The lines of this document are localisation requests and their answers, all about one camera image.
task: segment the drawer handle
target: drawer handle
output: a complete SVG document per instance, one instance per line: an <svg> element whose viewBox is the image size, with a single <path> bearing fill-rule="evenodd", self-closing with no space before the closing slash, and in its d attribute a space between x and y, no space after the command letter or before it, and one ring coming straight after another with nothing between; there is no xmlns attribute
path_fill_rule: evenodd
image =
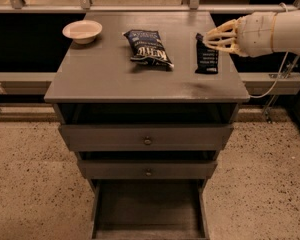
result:
<svg viewBox="0 0 300 240"><path fill-rule="evenodd" d="M152 139L149 136L147 136L147 137L144 138L143 143L145 145L151 145L152 144Z"/></svg>
<svg viewBox="0 0 300 240"><path fill-rule="evenodd" d="M151 171L151 169L147 169L147 170L146 170L146 176L147 176L147 177L152 176L152 171Z"/></svg>

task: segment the white cable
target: white cable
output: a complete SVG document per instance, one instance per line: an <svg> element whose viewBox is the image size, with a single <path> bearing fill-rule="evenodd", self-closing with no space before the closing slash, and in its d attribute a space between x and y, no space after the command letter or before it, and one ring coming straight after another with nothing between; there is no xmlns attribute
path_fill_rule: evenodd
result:
<svg viewBox="0 0 300 240"><path fill-rule="evenodd" d="M286 5L285 3L280 3L279 5L280 5L281 7L283 7L283 8L285 9L286 12L288 12L288 8L287 8L287 5ZM272 86L270 87L270 89L269 89L266 93L264 93L264 94L262 94L262 95L260 95L260 96L250 95L250 98L253 98L253 99L261 99L261 98L267 96L267 95L273 90L273 88L276 86L276 84L277 84L277 82L278 82L278 80L279 80L279 78L280 78L280 74L281 74L281 71L282 71L282 69L283 69L284 63L286 62L286 59L287 59L288 54L289 54L289 53L286 52L286 54L284 55L284 58L283 58L283 60L282 60L281 66L280 66L280 69L279 69L279 71L278 71L278 75L277 75L277 77L276 77L276 80L274 81L274 83L272 84Z"/></svg>

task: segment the bowl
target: bowl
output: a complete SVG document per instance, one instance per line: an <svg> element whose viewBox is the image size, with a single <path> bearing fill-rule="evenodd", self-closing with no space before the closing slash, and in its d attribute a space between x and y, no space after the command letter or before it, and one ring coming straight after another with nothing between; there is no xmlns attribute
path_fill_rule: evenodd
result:
<svg viewBox="0 0 300 240"><path fill-rule="evenodd" d="M92 20L75 21L62 30L62 34L73 39L77 44L91 43L102 31L102 25Z"/></svg>

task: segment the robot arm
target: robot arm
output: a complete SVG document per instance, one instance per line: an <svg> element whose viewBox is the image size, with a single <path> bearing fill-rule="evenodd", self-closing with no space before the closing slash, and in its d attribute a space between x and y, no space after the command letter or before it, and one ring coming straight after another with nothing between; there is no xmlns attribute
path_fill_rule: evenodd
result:
<svg viewBox="0 0 300 240"><path fill-rule="evenodd" d="M300 10L255 12L210 30L203 42L211 49L243 57L273 52L300 55Z"/></svg>

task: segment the black chip bag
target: black chip bag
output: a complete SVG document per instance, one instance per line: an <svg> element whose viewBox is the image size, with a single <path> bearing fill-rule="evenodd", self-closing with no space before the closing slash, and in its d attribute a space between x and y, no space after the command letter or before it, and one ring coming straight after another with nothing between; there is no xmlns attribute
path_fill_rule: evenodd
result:
<svg viewBox="0 0 300 240"><path fill-rule="evenodd" d="M131 61L142 65L173 67L158 31L130 30L123 34L133 51Z"/></svg>
<svg viewBox="0 0 300 240"><path fill-rule="evenodd" d="M197 39L197 64L195 71L198 74L218 74L218 51L210 49L202 42L203 36L196 35Z"/></svg>

